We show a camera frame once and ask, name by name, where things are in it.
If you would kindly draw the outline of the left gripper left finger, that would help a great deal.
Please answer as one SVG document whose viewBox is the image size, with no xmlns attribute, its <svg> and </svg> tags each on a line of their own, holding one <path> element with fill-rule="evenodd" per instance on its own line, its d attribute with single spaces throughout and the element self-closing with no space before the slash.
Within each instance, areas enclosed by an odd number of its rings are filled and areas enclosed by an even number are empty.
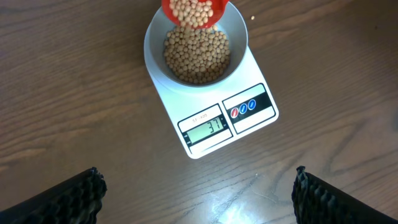
<svg viewBox="0 0 398 224">
<path fill-rule="evenodd" d="M 92 167 L 1 211 L 1 223 L 96 223 L 106 191 L 103 175 Z"/>
</svg>

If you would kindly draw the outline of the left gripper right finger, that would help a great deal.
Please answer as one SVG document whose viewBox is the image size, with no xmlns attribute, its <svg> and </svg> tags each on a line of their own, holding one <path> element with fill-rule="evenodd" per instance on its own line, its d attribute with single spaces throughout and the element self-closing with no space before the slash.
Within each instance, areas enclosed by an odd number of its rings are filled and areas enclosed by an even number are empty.
<svg viewBox="0 0 398 224">
<path fill-rule="evenodd" d="M 385 215 L 331 184 L 297 167 L 292 190 L 298 224 L 397 224 Z"/>
</svg>

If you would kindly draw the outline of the red plastic measuring scoop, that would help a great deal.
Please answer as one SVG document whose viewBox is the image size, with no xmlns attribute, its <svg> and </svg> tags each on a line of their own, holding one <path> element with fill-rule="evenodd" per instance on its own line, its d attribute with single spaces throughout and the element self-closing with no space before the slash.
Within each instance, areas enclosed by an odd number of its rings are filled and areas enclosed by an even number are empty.
<svg viewBox="0 0 398 224">
<path fill-rule="evenodd" d="M 162 0 L 162 10 L 176 26 L 203 29 L 221 19 L 227 3 L 229 0 Z"/>
</svg>

